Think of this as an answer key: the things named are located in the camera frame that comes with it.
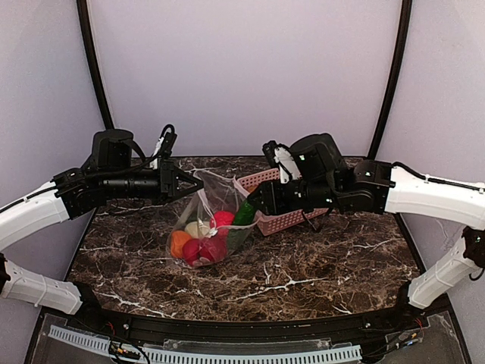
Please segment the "green toy cucumber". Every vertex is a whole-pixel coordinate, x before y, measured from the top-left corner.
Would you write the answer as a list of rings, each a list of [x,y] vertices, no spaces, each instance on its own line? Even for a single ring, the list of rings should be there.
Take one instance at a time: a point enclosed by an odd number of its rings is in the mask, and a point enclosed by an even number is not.
[[[256,212],[256,208],[248,200],[245,200],[239,207],[231,224],[232,228],[229,229],[227,235],[227,251],[229,253],[238,250],[251,232],[255,223]]]

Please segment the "white toy radish with leaves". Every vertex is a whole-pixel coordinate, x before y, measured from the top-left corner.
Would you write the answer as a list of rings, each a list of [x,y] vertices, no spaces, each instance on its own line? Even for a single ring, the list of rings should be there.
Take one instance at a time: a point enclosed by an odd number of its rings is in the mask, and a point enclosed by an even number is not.
[[[184,231],[193,239],[202,239],[210,235],[211,226],[207,221],[192,221],[185,226]]]

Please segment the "red toy fruit front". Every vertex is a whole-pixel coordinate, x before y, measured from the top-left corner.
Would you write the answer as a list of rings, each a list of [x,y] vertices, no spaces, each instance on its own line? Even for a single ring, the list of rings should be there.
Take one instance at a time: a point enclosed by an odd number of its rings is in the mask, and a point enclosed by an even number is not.
[[[225,210],[217,211],[210,220],[210,226],[217,230],[218,235],[226,237],[229,233],[227,226],[231,226],[234,218],[235,215],[232,212]]]

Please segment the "red toy fruit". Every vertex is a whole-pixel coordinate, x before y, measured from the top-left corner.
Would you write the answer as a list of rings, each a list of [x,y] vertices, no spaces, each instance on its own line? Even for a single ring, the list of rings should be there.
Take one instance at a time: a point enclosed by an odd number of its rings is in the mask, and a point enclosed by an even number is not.
[[[227,226],[231,226],[234,218],[235,215],[232,212],[225,210],[217,211],[210,220],[210,226],[217,230],[218,235],[226,237],[229,233]]]
[[[220,262],[227,255],[227,245],[224,239],[217,236],[204,239],[201,242],[199,256],[209,262]]]

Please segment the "orange toy fruit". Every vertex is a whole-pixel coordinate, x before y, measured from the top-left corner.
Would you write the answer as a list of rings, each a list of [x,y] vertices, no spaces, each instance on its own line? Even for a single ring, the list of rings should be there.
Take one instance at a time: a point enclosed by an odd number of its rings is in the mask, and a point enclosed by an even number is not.
[[[185,231],[174,231],[171,234],[171,255],[174,258],[183,258],[183,247],[192,239],[192,236]]]

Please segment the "clear zip top bag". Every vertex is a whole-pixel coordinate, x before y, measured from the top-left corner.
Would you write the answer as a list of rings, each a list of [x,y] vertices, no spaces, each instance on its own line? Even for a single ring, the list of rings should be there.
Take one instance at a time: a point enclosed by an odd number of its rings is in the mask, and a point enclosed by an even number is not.
[[[178,265],[199,268],[235,253],[258,222],[249,192],[236,178],[194,170],[203,182],[167,236],[166,253]]]

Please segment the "red toy tomato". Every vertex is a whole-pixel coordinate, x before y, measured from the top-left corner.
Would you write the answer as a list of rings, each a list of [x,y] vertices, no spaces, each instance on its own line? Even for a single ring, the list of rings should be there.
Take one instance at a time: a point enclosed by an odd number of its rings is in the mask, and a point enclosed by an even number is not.
[[[191,239],[183,245],[183,260],[187,265],[193,266],[199,259],[200,240]]]

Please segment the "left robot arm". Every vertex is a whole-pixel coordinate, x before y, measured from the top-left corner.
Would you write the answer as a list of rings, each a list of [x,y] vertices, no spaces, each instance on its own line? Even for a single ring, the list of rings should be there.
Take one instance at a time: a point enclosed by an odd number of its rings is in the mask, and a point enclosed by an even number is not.
[[[40,188],[1,209],[1,248],[46,227],[74,220],[115,199],[150,199],[164,205],[202,189],[197,177],[174,165],[177,135],[166,125],[154,153],[146,157],[128,130],[98,132],[79,168],[54,176]],[[91,288],[29,271],[1,258],[1,297],[44,306],[68,315],[98,309]]]

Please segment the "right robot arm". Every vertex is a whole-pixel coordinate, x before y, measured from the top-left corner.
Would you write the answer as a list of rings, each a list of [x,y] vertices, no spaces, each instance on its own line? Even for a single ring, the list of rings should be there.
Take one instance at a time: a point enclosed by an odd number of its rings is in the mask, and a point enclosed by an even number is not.
[[[452,248],[422,275],[402,285],[401,310],[426,309],[464,278],[484,273],[484,185],[420,174],[401,162],[365,159],[349,167],[333,137],[312,134],[291,146],[265,143],[280,178],[260,183],[247,198],[264,215],[336,209],[382,215],[414,214],[464,225]]]

